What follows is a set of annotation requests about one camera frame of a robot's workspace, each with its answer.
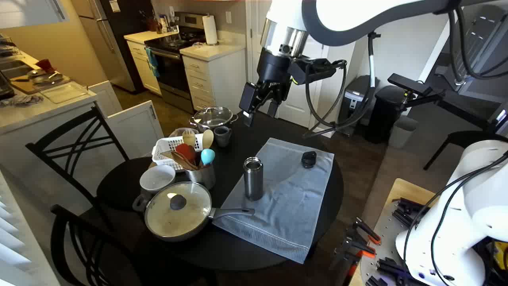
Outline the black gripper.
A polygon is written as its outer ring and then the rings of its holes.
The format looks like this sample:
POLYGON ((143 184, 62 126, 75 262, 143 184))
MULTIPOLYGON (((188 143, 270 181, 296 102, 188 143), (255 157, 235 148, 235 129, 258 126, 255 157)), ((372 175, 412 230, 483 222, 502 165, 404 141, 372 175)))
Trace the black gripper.
MULTIPOLYGON (((259 89, 262 99, 272 99, 267 111, 267 114, 272 118, 277 116, 280 103, 288 99, 289 64, 291 60, 286 56, 275 56, 269 49, 262 49, 261 52, 258 64, 259 79, 256 87, 259 89)), ((247 83, 240 99, 240 110, 247 126, 253 124, 256 87, 251 83, 247 83)))

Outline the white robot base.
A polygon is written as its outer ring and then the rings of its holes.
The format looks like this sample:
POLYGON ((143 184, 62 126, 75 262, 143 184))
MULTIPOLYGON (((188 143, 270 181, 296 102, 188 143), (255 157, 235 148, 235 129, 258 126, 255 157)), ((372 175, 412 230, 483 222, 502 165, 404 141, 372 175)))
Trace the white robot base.
POLYGON ((508 240, 508 143, 467 146, 431 210, 396 238, 410 275, 429 286, 483 286, 486 265, 474 249, 508 240))

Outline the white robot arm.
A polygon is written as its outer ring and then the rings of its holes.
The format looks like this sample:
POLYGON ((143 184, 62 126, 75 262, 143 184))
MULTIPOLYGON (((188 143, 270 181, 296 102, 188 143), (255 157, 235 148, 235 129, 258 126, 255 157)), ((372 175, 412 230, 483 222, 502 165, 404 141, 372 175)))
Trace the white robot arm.
POLYGON ((240 114, 251 124, 270 100, 274 116, 291 84, 310 84, 335 73, 337 62, 304 54, 308 38, 345 46, 394 21, 489 2, 501 0, 272 0, 261 37, 258 81, 245 84, 240 114))

